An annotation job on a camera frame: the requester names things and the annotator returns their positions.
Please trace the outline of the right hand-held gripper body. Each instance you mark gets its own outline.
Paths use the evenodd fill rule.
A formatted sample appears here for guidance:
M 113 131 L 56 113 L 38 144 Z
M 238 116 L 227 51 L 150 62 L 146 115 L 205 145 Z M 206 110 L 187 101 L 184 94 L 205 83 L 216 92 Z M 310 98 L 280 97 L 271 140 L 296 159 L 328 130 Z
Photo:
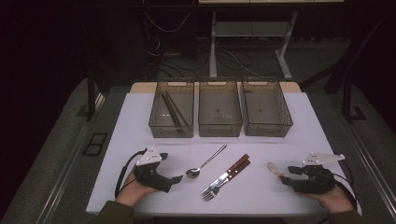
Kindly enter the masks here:
M 324 164 L 341 161 L 345 158 L 343 154 L 326 154 L 311 152 L 303 161 L 303 175 L 307 175 L 306 180 L 295 180 L 292 186 L 296 192 L 308 194 L 322 194 L 330 191 L 337 185 L 333 173 L 324 167 Z

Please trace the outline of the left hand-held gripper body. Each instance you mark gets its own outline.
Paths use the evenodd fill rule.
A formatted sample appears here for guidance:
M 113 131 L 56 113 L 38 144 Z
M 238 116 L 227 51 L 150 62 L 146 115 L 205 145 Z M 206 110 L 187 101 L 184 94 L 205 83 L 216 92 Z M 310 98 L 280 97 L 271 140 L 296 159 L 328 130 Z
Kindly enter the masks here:
M 147 148 L 135 164 L 136 180 L 144 186 L 168 192 L 173 185 L 173 180 L 157 172 L 162 160 L 163 156 L 155 146 Z

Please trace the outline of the steel fork with wooden handle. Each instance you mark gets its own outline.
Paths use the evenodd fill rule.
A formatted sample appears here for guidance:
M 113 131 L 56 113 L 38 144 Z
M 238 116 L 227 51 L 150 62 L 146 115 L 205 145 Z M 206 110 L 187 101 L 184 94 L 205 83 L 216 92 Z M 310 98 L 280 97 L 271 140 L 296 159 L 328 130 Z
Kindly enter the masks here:
M 240 172 L 242 172 L 249 165 L 250 165 L 250 161 L 245 160 L 243 163 L 238 165 L 236 168 L 232 169 L 231 172 L 227 175 L 227 177 L 223 181 L 221 181 L 219 184 L 217 184 L 209 192 L 206 192 L 203 194 L 203 200 L 205 202 L 208 202 L 208 201 L 214 199 L 218 195 L 219 190 L 222 186 L 224 186 L 226 183 L 230 182 L 235 176 L 237 176 Z

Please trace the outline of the smoky clear plastic bin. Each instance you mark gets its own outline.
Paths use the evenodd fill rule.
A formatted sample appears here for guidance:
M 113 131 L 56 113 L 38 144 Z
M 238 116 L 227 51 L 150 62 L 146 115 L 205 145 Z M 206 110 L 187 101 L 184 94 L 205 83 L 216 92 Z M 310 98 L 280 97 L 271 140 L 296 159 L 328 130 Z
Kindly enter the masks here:
M 168 91 L 189 126 L 177 120 L 177 114 L 165 95 Z M 192 138 L 194 118 L 194 79 L 160 78 L 157 82 L 148 126 L 154 138 Z
M 199 135 L 201 137 L 238 137 L 242 124 L 236 79 L 202 77 L 199 80 Z
M 245 135 L 287 135 L 293 121 L 276 77 L 243 77 L 240 98 Z

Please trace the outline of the steel knife with wooden handle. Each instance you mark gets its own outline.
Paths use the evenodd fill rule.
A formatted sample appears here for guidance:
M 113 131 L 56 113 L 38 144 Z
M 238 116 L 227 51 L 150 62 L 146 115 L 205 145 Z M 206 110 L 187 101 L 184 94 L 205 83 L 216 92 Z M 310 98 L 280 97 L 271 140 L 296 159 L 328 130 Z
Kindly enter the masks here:
M 201 195 L 205 196 L 209 193 L 212 189 L 216 186 L 219 186 L 223 183 L 226 179 L 231 180 L 233 177 L 238 175 L 245 167 L 250 164 L 249 155 L 243 155 L 235 164 L 233 164 L 224 174 L 218 177 L 214 182 L 212 182 L 208 187 L 206 187 L 202 192 Z

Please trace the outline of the person's left hand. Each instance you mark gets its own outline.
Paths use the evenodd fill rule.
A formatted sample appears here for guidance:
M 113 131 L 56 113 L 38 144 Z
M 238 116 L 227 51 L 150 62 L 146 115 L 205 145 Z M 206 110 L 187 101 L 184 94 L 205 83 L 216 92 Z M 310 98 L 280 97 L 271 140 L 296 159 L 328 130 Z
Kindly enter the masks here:
M 138 204 L 144 197 L 150 193 L 156 192 L 156 189 L 147 187 L 135 180 L 134 173 L 131 172 L 125 179 L 123 188 L 115 198 L 117 203 L 133 207 Z

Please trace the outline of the person's right hand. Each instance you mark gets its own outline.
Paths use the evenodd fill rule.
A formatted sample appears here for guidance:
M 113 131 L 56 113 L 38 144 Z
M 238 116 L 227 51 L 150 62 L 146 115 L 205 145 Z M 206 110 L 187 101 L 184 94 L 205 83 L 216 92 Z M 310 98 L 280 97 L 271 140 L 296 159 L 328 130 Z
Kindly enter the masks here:
M 316 200 L 330 214 L 352 211 L 354 209 L 347 195 L 338 186 L 334 186 L 330 191 L 322 194 L 304 193 L 304 196 Z

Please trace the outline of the steel spoon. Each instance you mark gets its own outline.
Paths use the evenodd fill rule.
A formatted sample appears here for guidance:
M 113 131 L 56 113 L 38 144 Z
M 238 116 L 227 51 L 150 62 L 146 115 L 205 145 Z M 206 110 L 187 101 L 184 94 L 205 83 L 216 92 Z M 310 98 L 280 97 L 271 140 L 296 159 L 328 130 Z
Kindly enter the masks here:
M 225 148 L 227 147 L 226 144 L 221 146 L 209 159 L 207 159 L 201 166 L 198 168 L 191 168 L 186 172 L 186 176 L 188 178 L 196 178 L 201 173 L 201 170 L 208 165 L 213 159 L 215 159 Z

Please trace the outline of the black metal stand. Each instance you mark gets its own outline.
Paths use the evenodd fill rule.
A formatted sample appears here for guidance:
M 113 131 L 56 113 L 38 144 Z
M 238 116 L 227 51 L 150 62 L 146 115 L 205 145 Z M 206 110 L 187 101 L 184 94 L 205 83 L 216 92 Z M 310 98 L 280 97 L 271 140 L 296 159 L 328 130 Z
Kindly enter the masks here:
M 366 117 L 362 113 L 361 109 L 358 106 L 351 105 L 351 96 L 352 78 L 346 77 L 343 87 L 342 114 L 348 123 L 352 123 L 354 120 L 366 120 Z

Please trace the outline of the black floor outlet frame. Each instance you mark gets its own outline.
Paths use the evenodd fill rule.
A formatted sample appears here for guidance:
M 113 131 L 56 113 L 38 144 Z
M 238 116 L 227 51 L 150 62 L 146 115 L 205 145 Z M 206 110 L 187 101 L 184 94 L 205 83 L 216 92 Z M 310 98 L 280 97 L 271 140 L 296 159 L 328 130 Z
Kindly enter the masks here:
M 101 154 L 107 133 L 93 133 L 87 146 L 82 151 L 84 156 L 98 156 Z

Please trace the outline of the grey metal desk frame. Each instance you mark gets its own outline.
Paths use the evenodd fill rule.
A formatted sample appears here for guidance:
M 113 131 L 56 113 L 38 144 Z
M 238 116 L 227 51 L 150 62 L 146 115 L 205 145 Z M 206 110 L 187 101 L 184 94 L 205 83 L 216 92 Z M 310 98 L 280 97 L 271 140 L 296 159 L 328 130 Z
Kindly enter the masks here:
M 217 12 L 212 12 L 210 33 L 209 74 L 217 75 L 216 39 L 218 37 L 281 37 L 282 46 L 275 50 L 276 59 L 283 77 L 291 80 L 292 75 L 285 59 L 285 53 L 298 17 L 292 11 L 287 21 L 219 21 Z

